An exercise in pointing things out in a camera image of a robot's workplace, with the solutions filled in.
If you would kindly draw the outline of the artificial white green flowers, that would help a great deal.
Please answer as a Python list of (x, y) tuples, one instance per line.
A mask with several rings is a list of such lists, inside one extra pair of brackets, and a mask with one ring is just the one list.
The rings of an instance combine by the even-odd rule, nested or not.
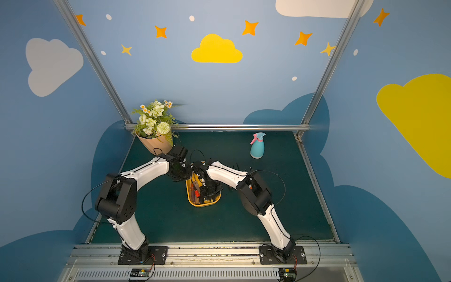
[(139, 109), (134, 109), (132, 114), (138, 114), (137, 125), (134, 133), (138, 137), (154, 139), (164, 138), (173, 146), (173, 137), (177, 137), (172, 131), (176, 125), (176, 118), (168, 112), (174, 107), (172, 101), (164, 100), (163, 103), (155, 100), (148, 105), (140, 105)]

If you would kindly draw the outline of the controller board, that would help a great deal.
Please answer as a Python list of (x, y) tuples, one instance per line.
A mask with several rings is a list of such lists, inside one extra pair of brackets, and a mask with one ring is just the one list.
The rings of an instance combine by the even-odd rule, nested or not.
[(279, 282), (295, 282), (297, 278), (297, 270), (295, 268), (279, 268)]
[(151, 268), (138, 268), (138, 269), (131, 269), (129, 274), (130, 280), (146, 280), (148, 279), (153, 270)]

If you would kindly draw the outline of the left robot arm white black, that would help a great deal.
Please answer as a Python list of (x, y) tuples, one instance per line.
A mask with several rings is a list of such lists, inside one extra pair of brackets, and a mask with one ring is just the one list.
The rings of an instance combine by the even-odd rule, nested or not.
[(108, 174), (102, 183), (95, 209), (105, 217), (122, 240), (121, 255), (127, 262), (144, 263), (149, 254), (149, 243), (136, 217), (137, 193), (154, 179), (169, 175), (174, 182), (191, 176), (186, 163), (188, 150), (180, 145), (169, 153), (161, 153), (150, 162), (135, 169)]

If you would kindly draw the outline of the teal spray bottle pink trigger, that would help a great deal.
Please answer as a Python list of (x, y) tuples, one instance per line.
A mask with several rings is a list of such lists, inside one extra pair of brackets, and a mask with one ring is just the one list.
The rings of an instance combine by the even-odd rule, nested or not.
[(264, 156), (265, 145), (264, 145), (264, 132), (258, 132), (253, 135), (253, 140), (251, 141), (250, 155), (254, 159), (261, 159)]

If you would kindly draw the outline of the aluminium front rail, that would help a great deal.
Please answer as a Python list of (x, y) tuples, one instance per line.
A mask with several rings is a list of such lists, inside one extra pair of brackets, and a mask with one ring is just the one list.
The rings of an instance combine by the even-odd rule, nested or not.
[[(307, 264), (260, 263), (264, 243), (162, 243), (164, 265), (118, 265), (118, 244), (81, 244), (74, 247), (60, 282), (278, 282), (279, 268), (295, 268), (296, 282), (361, 282), (351, 247), (331, 242), (301, 240)], [(131, 269), (151, 268), (146, 280), (130, 280)]]

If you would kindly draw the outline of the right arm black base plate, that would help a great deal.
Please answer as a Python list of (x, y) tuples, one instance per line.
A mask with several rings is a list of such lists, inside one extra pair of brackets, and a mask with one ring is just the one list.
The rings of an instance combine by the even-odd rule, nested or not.
[(307, 264), (307, 257), (303, 246), (295, 246), (290, 255), (283, 255), (281, 251), (268, 244), (262, 244), (258, 249), (260, 263), (263, 265)]

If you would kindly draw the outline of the left aluminium frame post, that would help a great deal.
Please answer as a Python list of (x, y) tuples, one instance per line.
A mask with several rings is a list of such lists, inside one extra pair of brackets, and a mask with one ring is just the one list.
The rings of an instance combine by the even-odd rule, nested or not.
[(60, 14), (64, 18), (66, 24), (69, 29), (73, 33), (76, 38), (78, 44), (82, 48), (84, 54), (86, 55), (88, 61), (90, 62), (93, 70), (95, 71), (97, 77), (105, 88), (107, 94), (112, 100), (114, 106), (116, 107), (119, 115), (122, 117), (124, 123), (133, 123), (128, 111), (124, 103), (122, 102), (117, 90), (115, 89), (112, 81), (108, 77), (104, 67), (102, 66), (99, 57), (96, 55), (96, 52), (91, 45), (88, 37), (82, 29), (82, 25), (78, 22), (76, 15), (69, 4), (69, 1), (66, 0), (53, 0)]

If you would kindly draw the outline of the yellow plastic storage box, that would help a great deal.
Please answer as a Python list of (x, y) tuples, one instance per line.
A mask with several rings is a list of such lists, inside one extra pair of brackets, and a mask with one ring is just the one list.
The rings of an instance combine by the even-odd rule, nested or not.
[(186, 190), (189, 203), (196, 208), (203, 208), (217, 203), (222, 196), (221, 185), (207, 187), (203, 179), (194, 172), (186, 180)]

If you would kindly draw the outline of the aluminium back frame bar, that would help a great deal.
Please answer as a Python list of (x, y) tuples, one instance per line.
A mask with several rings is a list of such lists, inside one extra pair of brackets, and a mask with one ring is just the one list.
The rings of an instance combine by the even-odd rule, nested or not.
[(208, 132), (232, 132), (232, 131), (282, 131), (298, 132), (308, 131), (309, 125), (251, 125), (251, 124), (178, 124), (173, 125), (174, 131), (208, 131)]

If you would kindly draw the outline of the aluminium frame post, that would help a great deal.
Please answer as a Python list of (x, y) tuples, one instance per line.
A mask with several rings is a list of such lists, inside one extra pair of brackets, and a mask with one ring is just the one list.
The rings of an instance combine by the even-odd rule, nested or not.
[(339, 61), (346, 49), (346, 46), (350, 41), (351, 36), (358, 24), (365, 3), (366, 1), (364, 0), (358, 0), (355, 1), (355, 3), (353, 4), (350, 15), (348, 16), (345, 25), (342, 29), (342, 32), (338, 38), (336, 48), (333, 50), (333, 54), (331, 55), (327, 63), (323, 76), (303, 116), (303, 119), (301, 121), (302, 126), (308, 126), (310, 124), (310, 121), (314, 116), (314, 113), (319, 105), (319, 102), (322, 99), (327, 89), (327, 86), (329, 85), (330, 80), (332, 79), (333, 74), (339, 64)]
[(88, 37), (82, 29), (82, 25), (78, 22), (76, 15), (69, 4), (69, 1), (66, 0), (53, 0), (60, 14), (64, 18), (66, 24), (69, 29), (73, 33), (76, 38), (78, 44), (82, 48), (84, 54), (86, 55), (88, 61), (90, 62), (93, 70), (95, 71), (97, 77), (105, 88), (107, 94), (112, 100), (114, 106), (116, 107), (119, 115), (122, 117), (124, 123), (133, 123), (128, 111), (124, 103), (122, 102), (117, 90), (115, 89), (112, 81), (108, 77), (104, 67), (102, 66), (99, 57), (96, 55), (96, 52), (91, 45)]

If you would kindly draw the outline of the right aluminium frame post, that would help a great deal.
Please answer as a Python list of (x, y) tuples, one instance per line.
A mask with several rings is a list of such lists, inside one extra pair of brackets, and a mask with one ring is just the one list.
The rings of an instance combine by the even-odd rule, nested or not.
[(327, 63), (323, 76), (303, 116), (303, 119), (301, 121), (302, 126), (308, 126), (310, 124), (310, 121), (314, 116), (314, 113), (319, 105), (319, 102), (322, 99), (327, 89), (327, 86), (329, 85), (330, 80), (332, 79), (333, 74), (339, 64), (339, 61), (346, 49), (346, 46), (350, 41), (351, 36), (358, 24), (365, 3), (366, 1), (364, 0), (358, 0), (355, 1), (355, 3), (353, 4), (350, 15), (348, 16), (345, 25), (342, 29), (342, 32), (338, 38), (336, 48), (333, 50), (333, 54), (331, 55)]

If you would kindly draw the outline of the left controller board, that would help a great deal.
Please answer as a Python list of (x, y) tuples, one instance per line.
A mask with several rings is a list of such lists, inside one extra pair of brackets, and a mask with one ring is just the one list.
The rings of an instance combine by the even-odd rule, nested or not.
[(146, 280), (148, 279), (153, 270), (151, 268), (138, 268), (138, 269), (131, 269), (129, 274), (130, 280)]

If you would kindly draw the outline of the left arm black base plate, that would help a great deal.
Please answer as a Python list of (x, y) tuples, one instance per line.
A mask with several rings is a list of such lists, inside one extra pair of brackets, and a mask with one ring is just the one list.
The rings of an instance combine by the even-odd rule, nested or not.
[(118, 265), (164, 265), (167, 258), (167, 246), (143, 246), (132, 250), (122, 246)]

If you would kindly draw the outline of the right controller board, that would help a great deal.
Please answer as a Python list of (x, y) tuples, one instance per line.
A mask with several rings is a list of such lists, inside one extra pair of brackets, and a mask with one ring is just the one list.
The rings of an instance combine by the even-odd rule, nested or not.
[(297, 278), (297, 270), (295, 268), (279, 268), (279, 282), (295, 282)]

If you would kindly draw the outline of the terracotta flower pot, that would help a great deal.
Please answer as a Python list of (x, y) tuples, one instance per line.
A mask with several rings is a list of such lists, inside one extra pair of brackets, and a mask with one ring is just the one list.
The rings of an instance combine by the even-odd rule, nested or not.
[(174, 146), (171, 133), (152, 138), (144, 138), (137, 135), (137, 138), (148, 149), (148, 151), (154, 155), (169, 153)]

